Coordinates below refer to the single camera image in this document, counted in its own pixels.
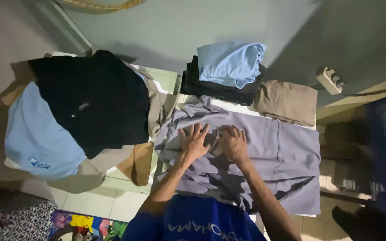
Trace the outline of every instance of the person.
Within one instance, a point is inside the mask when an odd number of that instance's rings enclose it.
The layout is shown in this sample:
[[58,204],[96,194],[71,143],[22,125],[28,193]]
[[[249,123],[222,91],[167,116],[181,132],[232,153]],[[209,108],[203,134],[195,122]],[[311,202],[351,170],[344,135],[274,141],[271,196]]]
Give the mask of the person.
[[[244,174],[253,195],[253,208],[259,211],[271,240],[302,240],[291,218],[251,162],[245,132],[235,126],[223,126],[223,129],[218,140],[222,153]],[[212,197],[174,195],[190,164],[209,150],[209,145],[204,146],[208,130],[209,125],[202,129],[201,123],[190,126],[189,135],[179,129],[179,160],[144,201],[121,240],[266,240],[249,215],[235,205]]]

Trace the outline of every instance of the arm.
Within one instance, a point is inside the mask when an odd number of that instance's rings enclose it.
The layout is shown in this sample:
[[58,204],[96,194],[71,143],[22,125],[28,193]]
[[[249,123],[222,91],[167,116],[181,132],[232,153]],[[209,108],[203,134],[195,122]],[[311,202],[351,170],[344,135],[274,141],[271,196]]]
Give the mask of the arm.
[[260,178],[247,153],[247,137],[235,126],[225,126],[219,139],[223,153],[239,167],[247,179],[253,194],[254,206],[258,209],[269,237],[273,241],[301,241],[299,232],[275,198],[272,191]]
[[185,170],[187,170],[193,161],[205,155],[210,148],[209,145],[206,147],[203,146],[205,136],[209,130],[209,125],[205,126],[202,133],[201,129],[201,123],[190,126],[189,136],[186,136],[183,129],[179,129],[181,141],[180,159],[175,162],[174,166],[171,167],[166,176],[147,197],[138,213],[149,212],[155,216],[164,214],[166,204],[174,195],[175,189],[178,187],[178,183],[180,182]]

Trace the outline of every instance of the light blue shirt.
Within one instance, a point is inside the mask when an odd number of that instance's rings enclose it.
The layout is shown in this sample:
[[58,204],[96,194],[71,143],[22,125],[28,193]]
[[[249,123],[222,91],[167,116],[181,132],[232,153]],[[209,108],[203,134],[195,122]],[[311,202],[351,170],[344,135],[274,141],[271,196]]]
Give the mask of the light blue shirt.
[[60,126],[38,86],[31,82],[8,110],[6,156],[20,169],[44,179],[75,175],[83,149]]
[[242,89],[260,75],[259,63],[266,46],[223,42],[197,48],[199,80]]

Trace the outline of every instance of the hand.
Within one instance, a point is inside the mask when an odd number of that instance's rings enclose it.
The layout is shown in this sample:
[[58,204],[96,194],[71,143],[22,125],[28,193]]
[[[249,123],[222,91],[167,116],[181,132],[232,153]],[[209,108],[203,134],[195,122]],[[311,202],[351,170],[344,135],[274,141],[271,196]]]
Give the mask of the hand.
[[250,164],[247,152],[247,137],[243,130],[235,126],[222,126],[224,131],[218,139],[222,152],[230,160],[235,162],[239,169],[246,168]]
[[179,129],[180,133],[180,141],[181,141],[181,154],[180,154],[180,162],[185,164],[187,167],[190,164],[198,159],[199,157],[205,155],[211,145],[203,146],[203,142],[205,141],[205,136],[209,130],[209,124],[205,125],[202,133],[200,132],[202,129],[202,124],[197,123],[196,125],[190,126],[190,135],[186,136],[183,129]]

